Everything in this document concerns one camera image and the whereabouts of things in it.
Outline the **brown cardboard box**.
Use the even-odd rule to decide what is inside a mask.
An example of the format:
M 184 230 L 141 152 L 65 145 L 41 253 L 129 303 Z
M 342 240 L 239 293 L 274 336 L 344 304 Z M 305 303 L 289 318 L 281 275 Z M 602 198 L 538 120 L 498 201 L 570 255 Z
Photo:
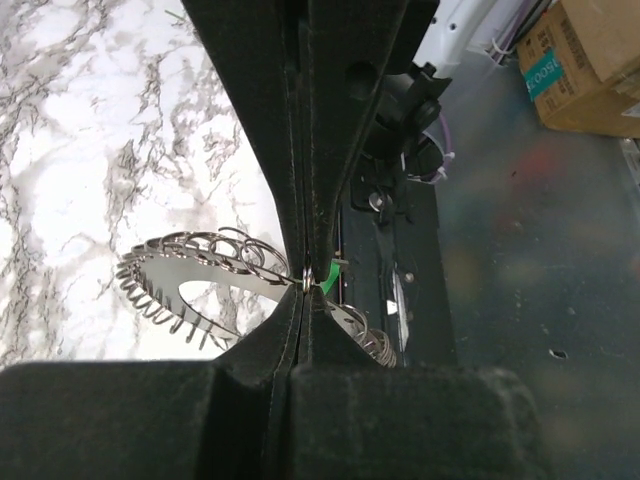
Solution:
M 639 1 L 558 1 L 517 45 L 541 123 L 639 137 Z

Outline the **green key tag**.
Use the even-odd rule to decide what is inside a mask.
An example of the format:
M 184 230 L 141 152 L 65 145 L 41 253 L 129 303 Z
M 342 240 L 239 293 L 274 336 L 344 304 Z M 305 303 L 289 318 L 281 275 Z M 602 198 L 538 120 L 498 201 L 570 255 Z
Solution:
M 331 291 L 339 280 L 344 265 L 345 263 L 340 259 L 334 259 L 331 262 L 327 278 L 319 283 L 319 287 L 325 295 Z

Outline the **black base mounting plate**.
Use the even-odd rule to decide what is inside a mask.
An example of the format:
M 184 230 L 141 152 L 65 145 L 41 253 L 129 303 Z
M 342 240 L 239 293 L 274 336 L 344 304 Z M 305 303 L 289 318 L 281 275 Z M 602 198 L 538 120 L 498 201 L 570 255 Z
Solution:
M 338 243 L 347 262 L 341 301 L 386 334 L 398 367 L 458 363 L 439 242 L 435 189 L 411 183 L 408 211 L 382 220 L 374 192 L 359 209 L 347 193 Z

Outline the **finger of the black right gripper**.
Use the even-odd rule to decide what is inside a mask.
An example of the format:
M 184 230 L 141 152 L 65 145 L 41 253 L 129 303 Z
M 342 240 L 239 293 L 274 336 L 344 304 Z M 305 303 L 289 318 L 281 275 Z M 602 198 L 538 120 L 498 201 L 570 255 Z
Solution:
M 305 273 L 328 277 L 342 191 L 376 114 L 384 75 L 405 72 L 432 1 L 309 1 L 299 27 Z
M 299 146 L 290 87 L 294 56 L 286 49 L 292 16 L 285 1 L 185 1 L 264 174 L 278 214 L 289 271 L 305 268 Z

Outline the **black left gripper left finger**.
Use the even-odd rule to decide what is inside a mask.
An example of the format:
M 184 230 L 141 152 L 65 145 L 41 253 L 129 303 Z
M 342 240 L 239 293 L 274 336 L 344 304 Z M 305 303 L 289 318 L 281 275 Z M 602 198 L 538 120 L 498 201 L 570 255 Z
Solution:
M 303 296 L 213 361 L 41 362 L 1 375 L 5 479 L 282 479 Z

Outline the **metal disc keyring organizer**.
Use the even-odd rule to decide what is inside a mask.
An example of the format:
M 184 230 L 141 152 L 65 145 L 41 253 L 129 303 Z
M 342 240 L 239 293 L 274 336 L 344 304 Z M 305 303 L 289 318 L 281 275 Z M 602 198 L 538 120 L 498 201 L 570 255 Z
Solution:
M 139 317 L 198 349 L 222 351 L 252 330 L 224 302 L 240 294 L 275 305 L 288 287 L 313 284 L 309 275 L 293 278 L 273 246 L 231 227 L 151 238 L 122 255 L 115 280 Z

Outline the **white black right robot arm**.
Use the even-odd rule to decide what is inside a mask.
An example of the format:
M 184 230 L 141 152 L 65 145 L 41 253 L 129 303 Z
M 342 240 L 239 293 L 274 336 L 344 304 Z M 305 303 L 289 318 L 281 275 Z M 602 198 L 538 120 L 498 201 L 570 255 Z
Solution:
M 273 194 L 290 272 L 329 274 L 362 156 L 414 151 L 488 1 L 188 1 Z

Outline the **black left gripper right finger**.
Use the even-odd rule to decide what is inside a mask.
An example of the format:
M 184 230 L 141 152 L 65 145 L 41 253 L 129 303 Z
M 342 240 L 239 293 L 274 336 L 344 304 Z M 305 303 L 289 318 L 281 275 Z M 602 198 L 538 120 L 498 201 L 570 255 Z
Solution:
M 286 479 L 551 479 L 535 403 L 512 372 L 387 368 L 304 298 L 289 377 Z

